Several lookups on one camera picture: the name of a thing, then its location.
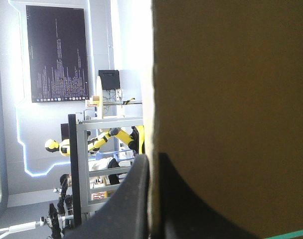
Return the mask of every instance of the black object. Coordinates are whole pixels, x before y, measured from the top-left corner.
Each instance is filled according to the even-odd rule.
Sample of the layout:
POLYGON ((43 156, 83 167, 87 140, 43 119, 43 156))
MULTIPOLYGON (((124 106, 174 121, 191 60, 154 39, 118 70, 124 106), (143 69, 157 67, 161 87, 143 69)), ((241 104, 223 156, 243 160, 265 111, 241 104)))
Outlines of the black object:
MULTIPOLYGON (((108 163, 108 166, 107 166, 107 168, 119 168, 119 167, 120 167, 120 165, 118 164, 118 162, 114 158, 108 163)), ((120 180, 118 179, 117 174, 108 175, 108 179, 110 180, 111 185, 115 185, 115 184, 120 183, 120 180)))
POLYGON ((68 115, 68 132, 70 135, 70 160, 72 175, 72 192, 73 192, 73 211, 74 227, 82 223, 81 218, 81 199, 80 199, 80 182, 78 176, 78 151, 76 138, 76 115, 68 115))
POLYGON ((138 155, 126 179, 110 200, 65 239, 147 239, 149 165, 138 155))
POLYGON ((101 77, 103 90, 121 88, 120 72, 118 70, 99 70, 98 75, 101 77))
POLYGON ((48 216, 51 220, 51 224, 49 225, 49 227, 52 230, 52 235, 51 235, 52 238, 53 239, 62 239, 60 223, 58 221, 58 214, 57 214, 57 210, 53 203, 51 203, 49 205, 48 216))
POLYGON ((84 10, 26 6, 32 102, 89 99, 84 10))
MULTIPOLYGON (((73 204, 72 204, 71 195, 66 195, 65 204, 66 204, 67 215, 72 215, 73 214, 73 204)), ((73 230, 74 219, 65 219, 62 224, 63 224, 62 233, 65 235, 68 231, 73 230)))
POLYGON ((65 177, 64 181, 61 182, 61 191, 59 193, 59 197, 58 197, 58 203, 57 203, 57 209, 58 209, 58 214, 61 215, 61 216, 64 216, 65 215, 65 209, 64 209, 64 200, 66 198, 66 191, 67 191, 67 178, 66 178, 66 175, 68 176, 68 174, 63 174, 61 176, 62 177, 65 177))
POLYGON ((160 239, 257 239, 218 214, 184 182, 165 153, 159 154, 160 239))
POLYGON ((69 138, 68 123, 61 124, 61 136, 62 136, 62 141, 69 138))

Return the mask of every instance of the white wall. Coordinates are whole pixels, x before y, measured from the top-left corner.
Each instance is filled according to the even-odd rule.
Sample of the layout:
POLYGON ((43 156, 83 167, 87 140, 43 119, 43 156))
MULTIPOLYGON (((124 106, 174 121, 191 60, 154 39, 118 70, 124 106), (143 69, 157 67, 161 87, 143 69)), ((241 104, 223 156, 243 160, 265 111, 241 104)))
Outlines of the white wall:
MULTIPOLYGON (((90 88, 98 69, 113 66, 109 0, 30 0, 28 4, 42 4, 84 8, 89 61, 90 88)), ((24 9, 24 3, 15 4, 24 9)), ((70 171, 69 165, 54 167, 47 176, 31 177, 24 171, 23 147, 17 142, 16 121, 22 141, 26 144, 26 158, 31 173, 44 172, 54 162, 69 161, 58 153, 44 150, 49 138, 60 140, 60 124, 67 115, 81 112, 83 102, 31 103, 29 77, 25 59, 25 15, 19 13, 7 0, 0 0, 0 71, 5 128, 5 149, 9 194, 19 194, 59 186, 59 176, 70 171)))
POLYGON ((143 101, 125 106, 127 116, 144 115, 146 153, 152 157, 153 34, 151 0, 111 0, 115 69, 120 70, 123 99, 143 101))

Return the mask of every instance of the black monitor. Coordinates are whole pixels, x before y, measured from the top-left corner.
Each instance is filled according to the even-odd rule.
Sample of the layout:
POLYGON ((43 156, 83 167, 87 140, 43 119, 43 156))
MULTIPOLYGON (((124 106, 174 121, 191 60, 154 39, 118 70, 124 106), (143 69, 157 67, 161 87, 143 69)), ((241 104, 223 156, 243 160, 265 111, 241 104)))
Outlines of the black monitor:
POLYGON ((99 70, 98 75, 101 77, 103 90, 121 88, 120 72, 118 70, 99 70))

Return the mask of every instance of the brown cardboard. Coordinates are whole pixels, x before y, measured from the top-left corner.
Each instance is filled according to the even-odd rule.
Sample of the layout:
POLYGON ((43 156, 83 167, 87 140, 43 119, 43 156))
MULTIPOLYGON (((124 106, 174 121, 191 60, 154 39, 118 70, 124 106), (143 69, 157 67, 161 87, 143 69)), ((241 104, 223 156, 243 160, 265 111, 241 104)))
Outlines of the brown cardboard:
POLYGON ((155 149, 244 229, 302 230, 303 1, 153 9, 155 149))

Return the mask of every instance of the aluminum frame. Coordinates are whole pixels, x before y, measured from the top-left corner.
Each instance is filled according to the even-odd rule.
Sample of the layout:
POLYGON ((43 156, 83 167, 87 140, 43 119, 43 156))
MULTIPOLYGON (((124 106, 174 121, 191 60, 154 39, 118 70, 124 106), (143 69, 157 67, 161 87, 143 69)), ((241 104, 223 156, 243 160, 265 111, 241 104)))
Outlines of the aluminum frame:
POLYGON ((87 214, 99 210, 108 198, 91 200, 91 194, 104 191, 116 190, 117 185, 110 185, 100 188, 90 188, 90 177, 118 174, 129 172, 130 167, 110 168, 96 171, 89 171, 88 167, 88 151, 87 151, 87 133, 88 130, 114 128, 114 127, 130 127, 144 125, 143 117, 130 118, 112 118, 112 119, 91 119, 78 122, 76 124, 77 152, 78 152, 78 173, 80 188, 80 205, 81 214, 87 214))

